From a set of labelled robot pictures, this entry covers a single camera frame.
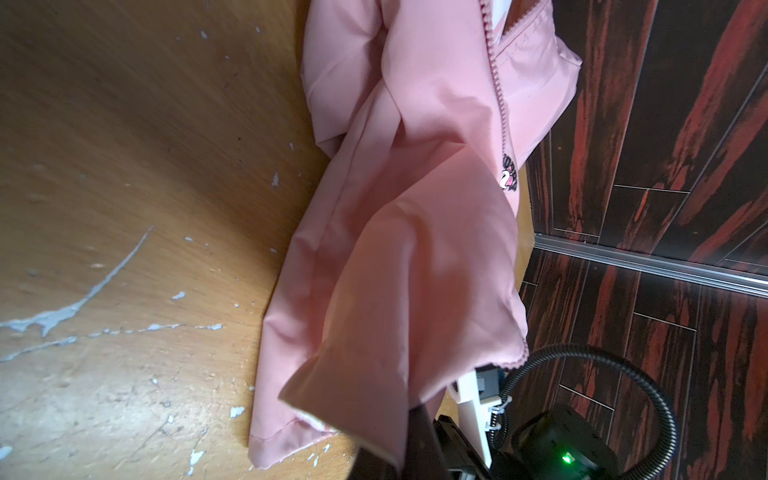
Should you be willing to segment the pink zip-up jacket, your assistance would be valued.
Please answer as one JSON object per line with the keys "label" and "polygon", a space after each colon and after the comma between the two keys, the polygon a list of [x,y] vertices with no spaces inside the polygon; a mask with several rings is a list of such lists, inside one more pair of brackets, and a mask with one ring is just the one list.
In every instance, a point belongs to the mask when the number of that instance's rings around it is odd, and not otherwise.
{"label": "pink zip-up jacket", "polygon": [[336,432],[402,468],[409,414],[529,354],[519,171],[581,61],[549,1],[314,1],[301,78],[327,169],[262,323],[249,458]]}

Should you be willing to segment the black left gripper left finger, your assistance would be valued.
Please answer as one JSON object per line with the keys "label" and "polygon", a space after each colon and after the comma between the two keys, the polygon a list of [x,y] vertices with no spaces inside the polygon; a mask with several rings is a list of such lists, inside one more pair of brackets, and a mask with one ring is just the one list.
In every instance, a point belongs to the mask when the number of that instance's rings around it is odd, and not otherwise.
{"label": "black left gripper left finger", "polygon": [[398,480],[398,470],[364,448],[359,448],[347,480]]}

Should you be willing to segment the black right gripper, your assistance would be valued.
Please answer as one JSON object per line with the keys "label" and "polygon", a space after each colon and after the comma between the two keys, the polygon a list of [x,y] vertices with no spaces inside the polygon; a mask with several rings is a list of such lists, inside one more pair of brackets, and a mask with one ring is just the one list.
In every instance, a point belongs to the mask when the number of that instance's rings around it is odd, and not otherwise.
{"label": "black right gripper", "polygon": [[433,422],[451,479],[617,479],[617,456],[587,420],[556,404],[509,435],[512,450],[493,451],[491,465],[449,417]]}

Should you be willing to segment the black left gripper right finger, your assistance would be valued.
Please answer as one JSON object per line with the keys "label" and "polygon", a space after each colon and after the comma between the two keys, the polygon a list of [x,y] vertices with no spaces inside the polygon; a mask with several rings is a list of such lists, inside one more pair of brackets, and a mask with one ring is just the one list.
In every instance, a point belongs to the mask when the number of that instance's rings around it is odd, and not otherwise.
{"label": "black left gripper right finger", "polygon": [[424,405],[409,411],[406,443],[406,478],[449,480],[433,420]]}

